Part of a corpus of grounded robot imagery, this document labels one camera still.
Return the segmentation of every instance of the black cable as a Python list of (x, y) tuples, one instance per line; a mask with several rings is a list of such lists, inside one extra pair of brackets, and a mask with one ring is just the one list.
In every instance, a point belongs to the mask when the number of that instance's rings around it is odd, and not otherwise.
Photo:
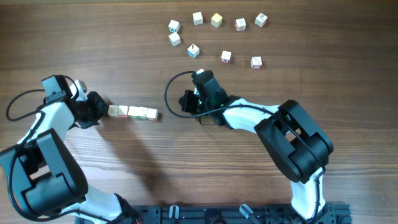
[(23, 116), (20, 116), (19, 118), (10, 118), (10, 115), (9, 115), (11, 105), (12, 105), (16, 100), (18, 100), (18, 98), (20, 98), (21, 96), (23, 96), (23, 95), (25, 95), (25, 94), (27, 94), (27, 93), (33, 93), (33, 92), (37, 92), (37, 91), (44, 91), (44, 90), (43, 90), (43, 89), (28, 90), (28, 91), (25, 91), (25, 92), (23, 92), (23, 93), (17, 95), (16, 97), (14, 97), (14, 99), (12, 99), (12, 100), (10, 101), (10, 103), (8, 104), (7, 109), (6, 109), (6, 117), (7, 117), (7, 119), (8, 119), (9, 121), (19, 121), (20, 119), (24, 119), (24, 118), (26, 118), (26, 117), (28, 117), (28, 116), (30, 116), (30, 115), (36, 114), (37, 111), (32, 111), (32, 112), (27, 113), (27, 114), (25, 114), (25, 115), (23, 115)]
[(318, 166), (322, 168), (322, 171), (315, 177), (315, 183), (316, 183), (316, 200), (315, 200), (315, 211), (313, 213), (313, 216), (311, 218), (311, 220), (309, 221), (309, 224), (315, 223), (317, 220), (317, 215), (318, 215), (318, 209), (319, 209), (319, 204), (320, 204), (320, 177), (325, 174), (326, 172), (326, 167), (323, 165), (323, 163), (321, 162), (321, 160), (319, 159), (319, 157), (315, 154), (315, 152), (311, 149), (311, 147), (300, 137), (300, 135), (292, 129), (292, 127), (290, 127), (283, 118), (276, 116), (273, 112), (265, 109), (265, 108), (260, 108), (258, 106), (252, 106), (252, 105), (233, 105), (233, 106), (226, 106), (224, 108), (217, 108), (211, 111), (207, 111), (205, 113), (201, 113), (201, 114), (196, 114), (196, 115), (191, 115), (191, 116), (187, 116), (187, 115), (181, 115), (181, 114), (177, 114), (176, 112), (174, 112), (170, 106), (169, 103), (167, 102), (167, 90), (169, 89), (170, 84), (178, 77), (184, 75), (184, 74), (188, 74), (188, 73), (195, 73), (194, 71), (186, 71), (186, 72), (182, 72), (179, 73), (178, 75), (174, 76), (172, 79), (170, 79), (170, 81), (168, 82), (168, 84), (166, 85), (165, 91), (164, 91), (164, 102), (166, 104), (167, 109), (175, 116), (179, 117), (179, 118), (197, 118), (197, 117), (202, 117), (204, 115), (208, 115), (217, 111), (221, 111), (221, 110), (227, 110), (227, 109), (231, 109), (231, 108), (252, 108), (255, 110), (259, 110), (262, 111), (263, 113), (267, 113), (269, 114), (271, 117), (275, 118), (276, 120), (280, 121), (281, 125), (283, 125), (283, 127), (287, 128), (292, 134), (294, 134), (294, 136), (304, 145), (304, 147), (309, 151), (309, 153), (315, 158), (315, 160), (318, 163)]

